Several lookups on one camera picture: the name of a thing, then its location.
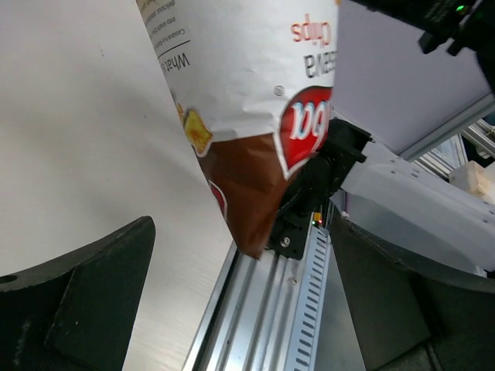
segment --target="white panel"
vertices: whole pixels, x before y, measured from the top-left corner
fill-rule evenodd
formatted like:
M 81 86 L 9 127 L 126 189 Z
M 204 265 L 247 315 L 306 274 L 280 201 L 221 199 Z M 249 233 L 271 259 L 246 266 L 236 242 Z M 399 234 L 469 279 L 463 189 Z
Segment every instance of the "white panel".
M 4 0 L 0 34 L 0 275 L 152 216 L 125 369 L 180 369 L 230 235 L 135 2 Z
M 339 22 L 333 104 L 396 152 L 489 93 L 467 49 L 452 57 L 440 47 L 425 56 L 420 30 L 350 0 Z

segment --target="gray panel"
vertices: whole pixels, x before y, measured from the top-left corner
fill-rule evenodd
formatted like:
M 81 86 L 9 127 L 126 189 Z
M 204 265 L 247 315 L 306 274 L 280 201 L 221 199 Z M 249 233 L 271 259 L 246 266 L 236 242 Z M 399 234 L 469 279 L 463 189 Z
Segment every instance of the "gray panel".
M 421 31 L 352 2 L 341 5 L 339 22 L 333 104 L 394 151 L 489 93 L 469 50 L 424 56 Z

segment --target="white plastic part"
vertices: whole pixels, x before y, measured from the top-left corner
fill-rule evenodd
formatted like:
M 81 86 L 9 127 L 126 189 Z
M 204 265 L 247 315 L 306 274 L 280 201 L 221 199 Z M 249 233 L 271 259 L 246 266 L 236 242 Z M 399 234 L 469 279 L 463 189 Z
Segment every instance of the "white plastic part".
M 451 244 L 475 265 L 495 270 L 495 206 L 457 189 L 371 142 L 342 189 L 364 197 Z

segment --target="chip bag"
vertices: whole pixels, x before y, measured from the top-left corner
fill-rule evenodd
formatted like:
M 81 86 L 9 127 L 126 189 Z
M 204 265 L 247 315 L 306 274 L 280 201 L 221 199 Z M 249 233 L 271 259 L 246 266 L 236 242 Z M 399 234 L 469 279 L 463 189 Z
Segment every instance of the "chip bag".
M 137 3 L 234 241 L 258 258 L 288 184 L 326 138 L 338 1 Z

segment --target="brown bag section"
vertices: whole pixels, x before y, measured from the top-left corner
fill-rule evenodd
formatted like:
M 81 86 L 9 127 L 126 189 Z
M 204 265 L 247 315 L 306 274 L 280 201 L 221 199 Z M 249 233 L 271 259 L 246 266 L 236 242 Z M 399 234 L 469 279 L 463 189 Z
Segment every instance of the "brown bag section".
M 282 174 L 273 135 L 212 143 L 198 161 L 237 248 L 258 259 L 290 183 Z

